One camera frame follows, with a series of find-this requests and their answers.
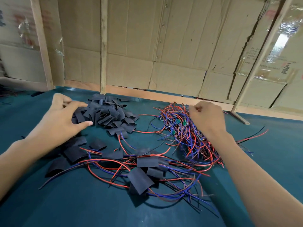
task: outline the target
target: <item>wooden post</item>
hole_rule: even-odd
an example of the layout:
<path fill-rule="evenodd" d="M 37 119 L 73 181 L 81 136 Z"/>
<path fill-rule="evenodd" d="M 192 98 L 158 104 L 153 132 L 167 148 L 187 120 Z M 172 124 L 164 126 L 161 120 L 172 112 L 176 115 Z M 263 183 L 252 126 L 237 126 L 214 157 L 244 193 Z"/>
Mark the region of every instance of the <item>wooden post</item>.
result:
<path fill-rule="evenodd" d="M 282 22 L 284 16 L 286 15 L 286 13 L 287 13 L 287 11 L 288 11 L 288 9 L 290 7 L 291 2 L 292 2 L 292 0 L 285 0 L 280 13 L 279 13 L 276 21 L 274 22 L 274 25 L 273 25 L 271 31 L 268 34 L 267 39 L 263 43 L 261 51 L 260 51 L 260 53 L 259 53 L 259 55 L 258 55 L 258 57 L 256 59 L 255 64 L 252 67 L 252 70 L 250 71 L 250 73 L 249 73 L 249 75 L 248 75 L 248 77 L 246 79 L 246 82 L 245 82 L 245 84 L 244 84 L 244 86 L 243 86 L 243 88 L 242 88 L 242 90 L 241 90 L 241 92 L 240 92 L 240 94 L 239 94 L 239 96 L 237 98 L 237 101 L 235 102 L 235 105 L 232 108 L 231 114 L 233 114 L 236 118 L 238 118 L 241 122 L 243 122 L 246 125 L 249 125 L 250 123 L 236 113 L 237 107 L 242 102 L 242 100 L 244 98 L 244 95 L 245 95 L 245 93 L 246 93 L 246 91 L 248 89 L 248 86 L 249 86 L 251 80 L 254 78 L 256 72 L 258 71 L 259 66 L 260 66 L 263 58 L 265 57 L 266 52 L 267 52 L 267 50 L 268 50 L 268 48 L 269 48 L 269 46 L 270 46 L 270 44 L 271 44 L 271 42 L 272 42 L 275 34 L 276 34 L 276 32 L 278 31 L 278 29 L 279 29 L 279 27 L 281 25 L 281 22 Z"/>
<path fill-rule="evenodd" d="M 39 0 L 31 0 L 31 7 L 33 11 L 34 21 L 36 25 L 36 32 L 40 46 L 40 53 L 45 73 L 46 85 L 48 90 L 54 89 L 53 78 L 51 75 L 51 64 L 49 62 L 46 38 L 44 34 L 43 21 L 41 15 L 41 8 Z"/>
<path fill-rule="evenodd" d="M 108 0 L 101 0 L 101 73 L 100 94 L 106 93 L 106 59 L 107 59 L 107 9 Z"/>

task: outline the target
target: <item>blue pen mark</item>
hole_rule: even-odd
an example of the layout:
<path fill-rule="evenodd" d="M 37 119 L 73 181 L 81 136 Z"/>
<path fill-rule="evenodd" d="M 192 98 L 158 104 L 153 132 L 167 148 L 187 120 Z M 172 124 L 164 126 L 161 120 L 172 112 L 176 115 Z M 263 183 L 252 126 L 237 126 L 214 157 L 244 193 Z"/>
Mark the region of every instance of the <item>blue pen mark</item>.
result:
<path fill-rule="evenodd" d="M 0 10 L 0 26 L 5 26 L 6 24 L 3 22 L 2 14 L 3 14 L 3 12 L 2 12 L 2 10 Z"/>

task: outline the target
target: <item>work surface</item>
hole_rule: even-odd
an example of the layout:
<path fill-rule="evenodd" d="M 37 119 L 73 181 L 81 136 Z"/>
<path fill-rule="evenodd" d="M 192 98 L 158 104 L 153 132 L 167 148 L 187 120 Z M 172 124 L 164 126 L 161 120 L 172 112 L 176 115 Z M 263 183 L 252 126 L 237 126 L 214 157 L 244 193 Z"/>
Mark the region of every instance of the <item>work surface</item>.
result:
<path fill-rule="evenodd" d="M 95 93 L 58 88 L 36 97 L 21 94 L 13 98 L 11 105 L 0 106 L 0 153 L 21 136 L 27 136 L 48 110 L 56 92 L 80 101 L 87 101 Z M 126 102 L 126 109 L 136 114 L 156 114 L 157 110 L 153 107 L 168 105 L 146 99 L 134 100 Z M 263 126 L 269 129 L 263 136 L 249 140 L 244 145 L 254 152 L 252 159 L 256 163 L 303 202 L 303 122 L 245 114 L 241 116 L 251 125 L 244 125 L 232 116 L 225 115 L 228 132 L 235 140 L 240 140 L 253 135 Z M 141 116 L 136 121 L 138 129 L 145 130 L 151 119 Z M 116 138 L 110 137 L 102 127 L 89 127 L 82 134 L 87 135 L 88 142 L 93 137 L 104 140 L 108 150 L 119 147 Z M 127 141 L 135 147 L 153 148 L 161 143 L 157 141 L 158 138 L 134 132 Z M 166 145 L 157 149 L 158 152 L 165 150 Z M 208 171 L 211 177 L 200 178 L 205 192 L 214 194 L 211 204 L 221 214 L 216 216 L 208 206 L 200 205 L 202 211 L 198 213 L 184 200 L 175 204 L 156 197 L 146 201 L 131 198 L 127 191 L 108 187 L 108 184 L 94 178 L 86 168 L 67 172 L 38 190 L 46 181 L 44 176 L 51 161 L 41 159 L 36 162 L 3 199 L 0 203 L 1 226 L 253 226 L 228 171 L 220 166 Z"/>

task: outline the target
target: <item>hand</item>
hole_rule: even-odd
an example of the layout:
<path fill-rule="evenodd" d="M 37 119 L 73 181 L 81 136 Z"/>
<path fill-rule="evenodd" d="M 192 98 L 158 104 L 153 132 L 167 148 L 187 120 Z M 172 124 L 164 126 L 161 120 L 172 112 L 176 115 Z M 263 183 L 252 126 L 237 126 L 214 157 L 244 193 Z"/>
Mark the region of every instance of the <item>hand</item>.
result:
<path fill-rule="evenodd" d="M 54 94 L 50 109 L 25 140 L 36 144 L 36 146 L 39 145 L 38 148 L 41 150 L 42 156 L 63 144 L 81 130 L 93 124 L 91 121 L 79 124 L 72 123 L 72 115 L 78 107 L 87 107 L 87 104 L 72 101 L 71 98 L 60 93 Z"/>
<path fill-rule="evenodd" d="M 206 101 L 189 106 L 191 120 L 207 139 L 226 132 L 222 108 Z"/>

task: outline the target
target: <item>person's left arm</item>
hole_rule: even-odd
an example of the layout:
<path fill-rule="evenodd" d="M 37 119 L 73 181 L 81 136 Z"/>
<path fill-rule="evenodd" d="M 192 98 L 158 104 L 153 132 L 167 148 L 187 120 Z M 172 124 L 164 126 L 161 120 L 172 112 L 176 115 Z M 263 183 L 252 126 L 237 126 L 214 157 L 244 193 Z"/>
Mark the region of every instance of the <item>person's left arm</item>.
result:
<path fill-rule="evenodd" d="M 0 200 L 31 164 L 93 124 L 71 122 L 74 111 L 86 106 L 60 93 L 54 95 L 50 109 L 38 125 L 25 139 L 14 142 L 0 155 Z"/>

